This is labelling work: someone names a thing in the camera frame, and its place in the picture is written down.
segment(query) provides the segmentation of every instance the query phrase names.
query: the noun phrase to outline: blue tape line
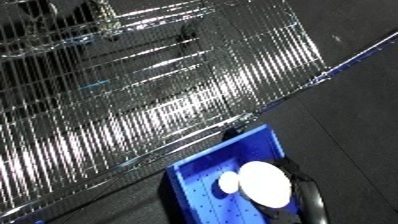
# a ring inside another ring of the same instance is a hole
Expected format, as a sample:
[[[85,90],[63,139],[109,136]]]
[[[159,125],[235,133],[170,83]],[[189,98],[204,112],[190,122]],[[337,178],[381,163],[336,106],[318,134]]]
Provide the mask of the blue tape line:
[[[97,83],[94,83],[94,84],[90,84],[88,86],[81,87],[80,90],[91,89],[91,88],[95,88],[95,87],[98,87],[98,86],[101,86],[101,85],[104,85],[104,84],[108,84],[108,83],[110,83],[109,80],[104,80],[104,81],[100,81],[100,82],[97,82]]]

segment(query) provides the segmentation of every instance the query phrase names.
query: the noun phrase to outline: chrome wire grid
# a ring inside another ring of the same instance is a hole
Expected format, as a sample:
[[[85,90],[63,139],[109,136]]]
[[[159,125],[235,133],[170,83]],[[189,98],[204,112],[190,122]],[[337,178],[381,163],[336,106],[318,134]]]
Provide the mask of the chrome wire grid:
[[[324,69],[283,0],[14,0],[0,19],[0,223],[245,120]]]

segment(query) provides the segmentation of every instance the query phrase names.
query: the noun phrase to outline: blue tray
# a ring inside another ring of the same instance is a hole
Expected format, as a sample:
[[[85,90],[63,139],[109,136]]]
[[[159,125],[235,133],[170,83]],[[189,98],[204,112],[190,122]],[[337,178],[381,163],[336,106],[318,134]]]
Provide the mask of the blue tray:
[[[223,172],[237,172],[247,162],[284,156],[274,132],[264,125],[183,159],[167,173],[187,223],[268,223],[239,192],[227,195],[217,181]],[[297,213],[293,198],[286,209]]]

